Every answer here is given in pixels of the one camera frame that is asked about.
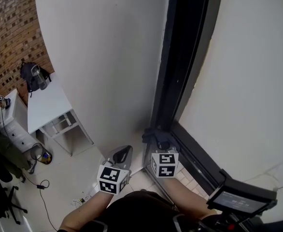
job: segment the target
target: person's left arm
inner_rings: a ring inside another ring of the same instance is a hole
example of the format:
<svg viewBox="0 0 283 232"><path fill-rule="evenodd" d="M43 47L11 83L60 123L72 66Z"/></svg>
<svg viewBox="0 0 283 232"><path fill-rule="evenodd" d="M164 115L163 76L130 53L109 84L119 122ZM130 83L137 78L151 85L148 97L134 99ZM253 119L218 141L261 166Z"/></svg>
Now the person's left arm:
<svg viewBox="0 0 283 232"><path fill-rule="evenodd" d="M86 223L97 218L109 205L113 194L97 192L78 209L69 213L62 221L59 230L78 232Z"/></svg>

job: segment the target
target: forearm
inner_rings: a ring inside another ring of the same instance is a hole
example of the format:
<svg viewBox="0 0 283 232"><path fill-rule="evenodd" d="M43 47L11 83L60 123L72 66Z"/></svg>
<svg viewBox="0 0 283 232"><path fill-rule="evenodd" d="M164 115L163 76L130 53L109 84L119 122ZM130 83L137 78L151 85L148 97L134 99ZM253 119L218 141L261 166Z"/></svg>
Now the forearm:
<svg viewBox="0 0 283 232"><path fill-rule="evenodd" d="M99 191L78 209L69 213L63 219L60 229L67 232L79 231L86 223L97 218L106 209L112 198L112 194Z"/></svg>
<svg viewBox="0 0 283 232"><path fill-rule="evenodd" d="M207 208L206 200L186 188L175 178L164 179L166 191L183 214L202 219L209 215L215 215L214 210Z"/></svg>

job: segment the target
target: black shirt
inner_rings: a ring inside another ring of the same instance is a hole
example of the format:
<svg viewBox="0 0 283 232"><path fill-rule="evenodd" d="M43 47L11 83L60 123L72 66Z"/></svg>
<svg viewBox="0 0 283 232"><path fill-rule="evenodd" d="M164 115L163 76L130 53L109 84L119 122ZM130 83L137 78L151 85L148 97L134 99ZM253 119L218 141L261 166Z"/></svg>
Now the black shirt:
<svg viewBox="0 0 283 232"><path fill-rule="evenodd" d="M203 220L214 222L216 216ZM195 231L198 221L185 217L155 192L135 191L112 203L98 218L85 224L80 232Z"/></svg>

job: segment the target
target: black door frame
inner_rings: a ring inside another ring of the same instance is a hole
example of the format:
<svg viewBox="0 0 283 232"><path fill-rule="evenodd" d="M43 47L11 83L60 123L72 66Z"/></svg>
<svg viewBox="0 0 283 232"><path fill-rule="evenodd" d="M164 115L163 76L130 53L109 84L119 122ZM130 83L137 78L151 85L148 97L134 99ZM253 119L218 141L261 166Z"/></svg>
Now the black door frame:
<svg viewBox="0 0 283 232"><path fill-rule="evenodd" d="M170 132L181 146L179 160L210 195L223 180L219 166L179 124L207 54L221 0L169 0L151 127ZM150 146L144 161L149 170ZM254 231L254 218L242 224Z"/></svg>

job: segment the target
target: curved white wall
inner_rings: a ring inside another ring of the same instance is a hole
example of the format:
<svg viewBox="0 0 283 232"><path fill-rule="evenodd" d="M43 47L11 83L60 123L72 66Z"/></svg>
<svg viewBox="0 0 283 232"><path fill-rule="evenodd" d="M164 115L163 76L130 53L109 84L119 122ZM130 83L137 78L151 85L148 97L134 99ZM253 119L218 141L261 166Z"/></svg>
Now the curved white wall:
<svg viewBox="0 0 283 232"><path fill-rule="evenodd" d="M133 145L139 166L167 1L36 0L48 55L85 130L103 153Z"/></svg>
<svg viewBox="0 0 283 232"><path fill-rule="evenodd" d="M180 123L233 178L283 186L283 0L221 1ZM278 200L264 222L283 220Z"/></svg>

